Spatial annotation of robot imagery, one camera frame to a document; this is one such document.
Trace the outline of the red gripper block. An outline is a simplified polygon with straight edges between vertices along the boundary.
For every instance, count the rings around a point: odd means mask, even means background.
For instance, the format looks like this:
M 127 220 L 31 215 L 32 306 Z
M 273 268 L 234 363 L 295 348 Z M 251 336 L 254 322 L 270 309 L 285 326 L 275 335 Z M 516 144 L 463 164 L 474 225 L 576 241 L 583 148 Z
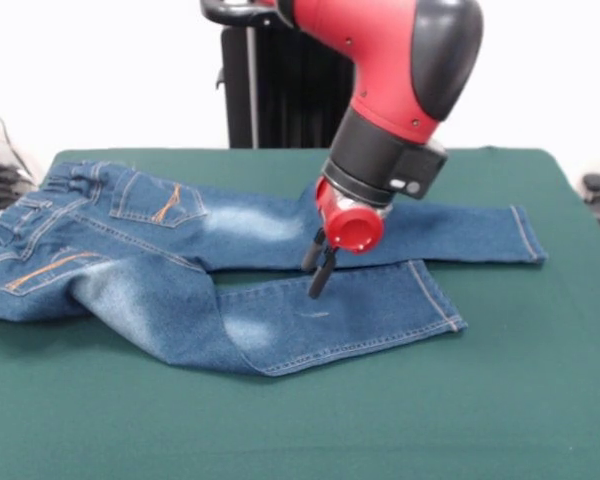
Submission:
M 335 248 L 326 248 L 325 260 L 313 275 L 308 290 L 311 299 L 321 295 L 335 270 L 337 248 L 354 254 L 366 253 L 380 242 L 384 234 L 384 219 L 376 209 L 345 196 L 325 177 L 318 180 L 315 196 L 324 229 L 319 228 L 313 237 L 303 257 L 301 270 L 316 268 L 326 239 Z

